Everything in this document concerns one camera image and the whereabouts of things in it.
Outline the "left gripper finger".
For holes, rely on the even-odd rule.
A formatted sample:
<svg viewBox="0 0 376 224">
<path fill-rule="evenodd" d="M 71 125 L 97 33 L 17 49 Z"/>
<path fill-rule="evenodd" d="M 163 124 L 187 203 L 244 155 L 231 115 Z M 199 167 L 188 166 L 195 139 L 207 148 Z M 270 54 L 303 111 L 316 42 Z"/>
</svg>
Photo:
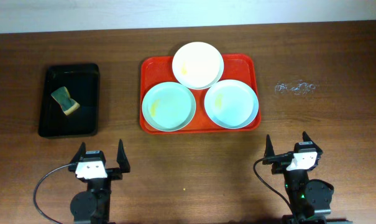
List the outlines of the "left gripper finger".
<svg viewBox="0 0 376 224">
<path fill-rule="evenodd" d="M 131 171 L 131 166 L 126 156 L 122 139 L 119 140 L 116 161 L 119 164 L 122 173 L 129 173 Z"/>
<path fill-rule="evenodd" d="M 86 154 L 86 144 L 82 142 L 77 153 L 71 159 L 70 164 L 77 164 L 84 157 L 85 154 Z"/>
</svg>

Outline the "green and yellow sponge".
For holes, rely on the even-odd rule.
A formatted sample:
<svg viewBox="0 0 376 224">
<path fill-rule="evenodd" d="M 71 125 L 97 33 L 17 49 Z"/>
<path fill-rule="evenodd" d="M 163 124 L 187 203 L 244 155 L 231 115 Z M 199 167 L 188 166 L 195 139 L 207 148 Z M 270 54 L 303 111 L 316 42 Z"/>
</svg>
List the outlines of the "green and yellow sponge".
<svg viewBox="0 0 376 224">
<path fill-rule="evenodd" d="M 66 116 L 69 116 L 80 107 L 80 104 L 71 98 L 70 93 L 65 86 L 52 92 L 51 97 L 60 105 Z"/>
</svg>

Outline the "light blue plate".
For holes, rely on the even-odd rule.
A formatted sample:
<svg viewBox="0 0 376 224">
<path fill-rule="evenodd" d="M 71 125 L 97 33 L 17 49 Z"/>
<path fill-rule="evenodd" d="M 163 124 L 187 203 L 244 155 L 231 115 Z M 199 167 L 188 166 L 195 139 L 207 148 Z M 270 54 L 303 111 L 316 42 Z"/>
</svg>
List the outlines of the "light blue plate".
<svg viewBox="0 0 376 224">
<path fill-rule="evenodd" d="M 248 84 L 239 80 L 222 80 L 206 92 L 204 108 L 216 125 L 240 129 L 259 115 L 259 99 Z"/>
</svg>

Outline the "pale green plate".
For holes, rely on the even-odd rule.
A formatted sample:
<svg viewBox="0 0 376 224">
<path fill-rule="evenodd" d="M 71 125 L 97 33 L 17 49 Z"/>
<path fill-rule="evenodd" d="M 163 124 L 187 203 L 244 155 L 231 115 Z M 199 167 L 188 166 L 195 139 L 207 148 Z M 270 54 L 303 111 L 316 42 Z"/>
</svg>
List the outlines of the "pale green plate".
<svg viewBox="0 0 376 224">
<path fill-rule="evenodd" d="M 187 126 L 195 116 L 196 100 L 182 84 L 163 82 L 145 95 L 141 112 L 146 122 L 158 131 L 173 132 Z"/>
</svg>

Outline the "white plate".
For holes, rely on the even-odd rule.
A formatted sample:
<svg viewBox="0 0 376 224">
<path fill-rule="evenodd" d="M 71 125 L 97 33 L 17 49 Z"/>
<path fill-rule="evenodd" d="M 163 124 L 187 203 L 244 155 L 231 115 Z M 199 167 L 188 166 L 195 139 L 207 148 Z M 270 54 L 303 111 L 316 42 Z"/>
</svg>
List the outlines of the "white plate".
<svg viewBox="0 0 376 224">
<path fill-rule="evenodd" d="M 178 82 L 193 90 L 203 90 L 218 82 L 224 60 L 217 48 L 205 42 L 180 47 L 172 59 L 172 72 Z"/>
</svg>

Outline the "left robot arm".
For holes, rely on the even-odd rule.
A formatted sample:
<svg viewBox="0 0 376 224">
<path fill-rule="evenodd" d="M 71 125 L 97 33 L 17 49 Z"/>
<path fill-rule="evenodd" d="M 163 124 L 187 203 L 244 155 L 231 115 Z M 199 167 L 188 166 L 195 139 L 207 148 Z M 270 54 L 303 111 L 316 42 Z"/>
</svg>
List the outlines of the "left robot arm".
<svg viewBox="0 0 376 224">
<path fill-rule="evenodd" d="M 68 168 L 78 180 L 87 184 L 87 189 L 71 200 L 70 211 L 74 223 L 109 223 L 111 183 L 122 180 L 122 175 L 131 171 L 121 140 L 118 143 L 116 162 L 118 167 L 107 168 L 103 151 L 87 151 L 86 144 L 81 144 Z"/>
</svg>

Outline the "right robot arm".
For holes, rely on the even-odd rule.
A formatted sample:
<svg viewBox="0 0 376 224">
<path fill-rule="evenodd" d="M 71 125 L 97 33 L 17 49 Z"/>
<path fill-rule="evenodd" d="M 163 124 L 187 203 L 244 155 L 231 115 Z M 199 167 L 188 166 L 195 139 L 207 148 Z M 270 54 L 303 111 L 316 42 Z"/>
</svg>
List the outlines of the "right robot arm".
<svg viewBox="0 0 376 224">
<path fill-rule="evenodd" d="M 288 197 L 282 199 L 291 215 L 282 216 L 282 223 L 349 223 L 349 220 L 328 220 L 334 187 L 319 179 L 309 179 L 308 172 L 317 167 L 323 150 L 308 136 L 294 145 L 292 151 L 276 155 L 270 136 L 266 137 L 263 165 L 271 165 L 273 175 L 281 174 Z"/>
</svg>

